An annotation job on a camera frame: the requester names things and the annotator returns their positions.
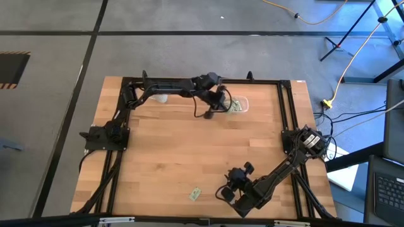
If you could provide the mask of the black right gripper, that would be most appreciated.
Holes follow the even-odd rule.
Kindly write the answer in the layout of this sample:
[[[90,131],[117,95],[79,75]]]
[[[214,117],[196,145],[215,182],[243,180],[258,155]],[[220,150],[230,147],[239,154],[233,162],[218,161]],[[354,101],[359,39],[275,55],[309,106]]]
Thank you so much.
[[[233,168],[229,170],[227,175],[227,185],[221,191],[220,194],[226,202],[232,202],[235,198],[235,194],[232,189],[244,189],[244,187],[251,183],[251,180],[247,177],[247,174],[252,174],[254,167],[250,162],[244,164],[245,170],[241,168]]]

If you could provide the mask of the clear plastic bin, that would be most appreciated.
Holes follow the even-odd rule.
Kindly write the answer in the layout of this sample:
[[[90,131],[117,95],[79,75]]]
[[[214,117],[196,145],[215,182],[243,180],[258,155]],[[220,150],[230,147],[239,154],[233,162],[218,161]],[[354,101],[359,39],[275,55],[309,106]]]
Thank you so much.
[[[244,114],[249,110],[249,101],[248,101],[248,99],[246,97],[236,95],[236,96],[233,96],[231,100],[240,101],[240,103],[242,105],[242,108],[243,108],[243,111],[242,112],[227,112],[228,114]],[[228,102],[231,101],[231,100],[229,98],[225,99],[225,101],[224,101],[225,108],[228,107]]]

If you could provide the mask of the white box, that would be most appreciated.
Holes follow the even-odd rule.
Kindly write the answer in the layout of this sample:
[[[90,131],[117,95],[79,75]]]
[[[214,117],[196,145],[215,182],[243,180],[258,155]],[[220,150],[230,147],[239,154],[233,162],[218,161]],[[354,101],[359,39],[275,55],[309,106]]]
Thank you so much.
[[[330,160],[339,158],[343,155],[349,154],[348,151],[336,146],[333,143],[328,145],[327,152],[324,157],[324,161],[328,162]],[[354,186],[358,165],[353,165],[347,168],[343,168],[341,170],[329,172],[327,174],[328,180],[337,186],[345,189],[346,191],[350,192]]]

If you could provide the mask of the dark desk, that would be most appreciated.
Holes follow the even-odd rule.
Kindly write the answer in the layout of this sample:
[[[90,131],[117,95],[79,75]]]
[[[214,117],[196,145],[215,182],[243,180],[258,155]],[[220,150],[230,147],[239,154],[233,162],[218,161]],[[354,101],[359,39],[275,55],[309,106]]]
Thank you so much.
[[[383,151],[384,151],[384,142],[380,142],[367,148],[353,152],[351,154],[347,154],[345,156],[341,156],[339,158],[330,160],[326,163],[326,165],[328,171],[333,172],[352,165],[368,162],[364,221],[368,222],[372,218],[376,218],[386,224],[389,224],[385,220],[376,216],[374,213],[375,208],[374,174],[378,172],[404,179],[404,165],[399,162],[387,159],[384,156]]]

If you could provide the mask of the desk with black legs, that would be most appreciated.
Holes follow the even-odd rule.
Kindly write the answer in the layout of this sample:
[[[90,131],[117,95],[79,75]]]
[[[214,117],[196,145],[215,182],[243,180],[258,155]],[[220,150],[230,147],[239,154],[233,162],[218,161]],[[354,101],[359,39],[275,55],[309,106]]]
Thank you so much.
[[[353,59],[355,58],[355,55],[346,51],[345,49],[341,48],[342,43],[345,41],[345,39],[353,35],[353,29],[357,26],[359,21],[364,17],[364,15],[370,10],[370,8],[374,8],[376,14],[379,17],[382,17],[382,11],[379,8],[378,4],[376,3],[376,0],[354,0],[354,1],[370,1],[368,7],[362,12],[362,14],[357,18],[355,23],[350,27],[350,29],[345,32],[344,36],[342,39],[336,44],[334,41],[329,39],[328,37],[325,37],[325,40],[328,41],[329,43],[332,44],[333,48],[326,53],[322,58],[320,58],[320,61],[323,62],[330,54],[334,53],[335,51],[342,51],[346,52],[349,56],[351,56]],[[399,38],[396,36],[396,34],[393,32],[391,29],[389,22],[385,20],[381,26],[384,29],[383,36],[386,36],[389,38],[392,47],[395,49],[398,57],[400,60],[393,64],[391,67],[386,69],[384,72],[381,74],[377,75],[374,78],[367,78],[367,77],[354,77],[354,76],[344,76],[342,77],[341,83],[356,83],[356,84],[384,84],[387,82],[388,79],[393,78],[400,72],[404,72],[404,36],[402,38]]]

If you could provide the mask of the black keyboard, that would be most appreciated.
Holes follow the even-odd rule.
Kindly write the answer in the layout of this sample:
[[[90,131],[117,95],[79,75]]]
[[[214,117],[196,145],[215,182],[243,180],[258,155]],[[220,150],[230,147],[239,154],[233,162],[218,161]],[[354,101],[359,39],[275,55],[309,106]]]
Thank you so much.
[[[374,213],[397,227],[404,227],[404,179],[376,172],[374,174]]]

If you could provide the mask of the grey side table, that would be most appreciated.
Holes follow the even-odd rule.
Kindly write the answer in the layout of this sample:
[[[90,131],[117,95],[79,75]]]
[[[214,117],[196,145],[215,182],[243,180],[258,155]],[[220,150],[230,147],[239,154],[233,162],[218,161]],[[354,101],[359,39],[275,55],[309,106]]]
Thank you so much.
[[[386,108],[404,100],[404,81],[389,79]],[[404,165],[404,102],[385,114],[384,156]]]

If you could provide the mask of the black hazard-striped floor hatch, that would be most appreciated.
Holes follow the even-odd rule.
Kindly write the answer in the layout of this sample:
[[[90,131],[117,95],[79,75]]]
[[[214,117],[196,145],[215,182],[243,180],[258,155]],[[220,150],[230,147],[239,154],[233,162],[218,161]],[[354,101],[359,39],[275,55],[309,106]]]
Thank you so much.
[[[0,90],[12,90],[18,86],[31,52],[0,52]]]

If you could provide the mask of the blue object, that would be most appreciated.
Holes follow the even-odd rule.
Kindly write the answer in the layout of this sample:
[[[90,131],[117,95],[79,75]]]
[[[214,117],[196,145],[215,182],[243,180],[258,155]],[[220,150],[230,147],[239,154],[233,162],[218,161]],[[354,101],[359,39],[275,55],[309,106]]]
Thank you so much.
[[[2,149],[13,149],[17,151],[23,151],[23,146],[21,144],[0,137],[0,150]]]

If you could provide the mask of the black aluminium table frame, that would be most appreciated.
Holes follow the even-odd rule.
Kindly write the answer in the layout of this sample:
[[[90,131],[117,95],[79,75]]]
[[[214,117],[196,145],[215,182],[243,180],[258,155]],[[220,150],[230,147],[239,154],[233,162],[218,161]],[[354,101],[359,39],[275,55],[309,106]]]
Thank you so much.
[[[249,101],[246,113],[202,118],[201,101],[170,96],[147,100],[129,117],[112,212],[127,216],[238,218],[215,197],[225,175],[247,161],[253,178],[266,175],[285,159],[281,132],[314,127],[306,83],[232,79],[227,89]],[[202,193],[193,202],[195,187]]]

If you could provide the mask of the black rail with silver brackets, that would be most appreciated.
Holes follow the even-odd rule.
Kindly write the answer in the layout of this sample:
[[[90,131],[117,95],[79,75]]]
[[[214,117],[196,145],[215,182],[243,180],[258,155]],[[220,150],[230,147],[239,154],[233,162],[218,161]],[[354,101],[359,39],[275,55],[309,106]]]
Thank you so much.
[[[0,220],[0,227],[83,227],[95,224],[115,223],[181,223],[209,226],[212,224],[251,224],[265,226],[297,227],[392,227],[384,224],[368,224],[342,221],[340,219],[297,218],[297,219],[242,219],[242,218],[184,218],[162,216],[120,216],[108,213],[68,214],[39,218]]]

